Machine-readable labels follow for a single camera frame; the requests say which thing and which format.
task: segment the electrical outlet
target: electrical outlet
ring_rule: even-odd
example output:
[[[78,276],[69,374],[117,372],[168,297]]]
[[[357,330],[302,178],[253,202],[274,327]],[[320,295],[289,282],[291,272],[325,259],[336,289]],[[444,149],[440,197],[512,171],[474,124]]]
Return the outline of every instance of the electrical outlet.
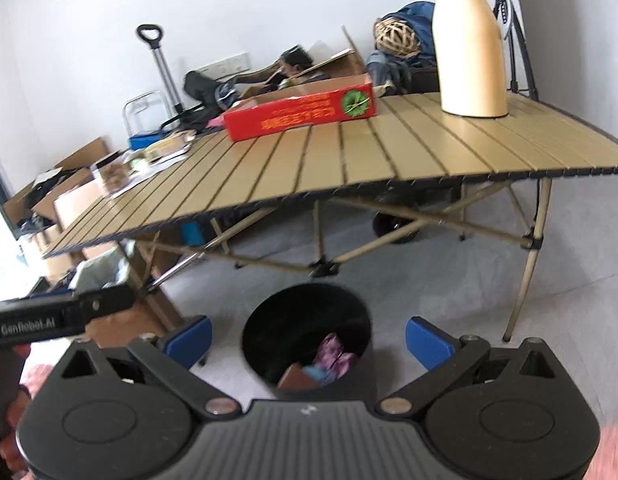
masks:
[[[246,52],[231,56],[198,68],[198,72],[211,79],[222,79],[249,69],[249,56]]]
[[[232,74],[246,72],[249,69],[249,54],[246,52],[227,59]]]

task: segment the paper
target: paper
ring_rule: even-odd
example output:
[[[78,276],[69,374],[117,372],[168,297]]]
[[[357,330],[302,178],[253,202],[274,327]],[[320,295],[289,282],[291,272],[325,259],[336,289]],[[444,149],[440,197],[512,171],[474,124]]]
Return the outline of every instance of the paper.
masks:
[[[123,187],[120,191],[116,191],[109,198],[116,198],[123,193],[126,193],[130,189],[134,188],[138,184],[143,183],[145,180],[151,178],[152,176],[160,173],[163,170],[173,166],[176,162],[180,162],[181,160],[186,159],[186,152],[188,152],[189,145],[185,146],[181,150],[171,153],[171,155],[163,156],[160,160],[157,160],[153,164],[149,166],[149,169],[143,171],[141,173],[136,173],[131,177],[129,184],[126,187]]]
[[[57,175],[61,171],[62,171],[62,168],[53,168],[52,170],[45,171],[44,173],[39,174],[38,176],[36,176],[36,179],[34,180],[32,187],[35,187],[38,184],[42,184],[43,182],[46,182],[47,180],[49,180],[50,178],[53,178],[55,175]]]

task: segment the screw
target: screw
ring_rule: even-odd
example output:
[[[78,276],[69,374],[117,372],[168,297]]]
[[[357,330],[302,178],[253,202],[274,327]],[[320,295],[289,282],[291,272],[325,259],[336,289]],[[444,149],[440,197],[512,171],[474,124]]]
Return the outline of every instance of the screw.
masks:
[[[380,409],[389,415],[402,415],[412,408],[412,404],[402,397],[389,397],[380,402]]]
[[[476,335],[463,335],[460,337],[460,342],[467,344],[470,343],[472,341],[477,341],[478,339],[480,339],[478,336]]]
[[[138,337],[145,343],[153,343],[158,338],[158,336],[153,332],[145,332],[144,334],[140,334]]]
[[[229,397],[215,397],[209,400],[204,408],[213,415],[228,415],[238,409],[238,403]]]

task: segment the cart handle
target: cart handle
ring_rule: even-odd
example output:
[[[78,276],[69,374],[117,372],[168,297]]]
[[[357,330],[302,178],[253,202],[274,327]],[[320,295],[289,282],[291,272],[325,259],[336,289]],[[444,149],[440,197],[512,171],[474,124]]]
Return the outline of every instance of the cart handle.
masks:
[[[148,35],[148,33],[150,32],[155,32],[157,36],[153,38],[153,34]],[[138,28],[136,28],[135,33],[138,35],[138,38],[140,38],[149,45],[149,48],[151,50],[156,50],[157,48],[160,48],[160,41],[162,41],[164,32],[159,25],[151,25],[145,23],[144,25],[140,25]]]

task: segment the red box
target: red box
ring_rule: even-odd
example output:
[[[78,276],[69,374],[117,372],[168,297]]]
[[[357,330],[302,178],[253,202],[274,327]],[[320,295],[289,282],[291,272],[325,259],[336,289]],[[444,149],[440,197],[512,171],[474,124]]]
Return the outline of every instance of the red box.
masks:
[[[367,74],[339,77],[245,99],[224,113],[231,140],[251,139],[307,124],[364,119],[375,115]]]

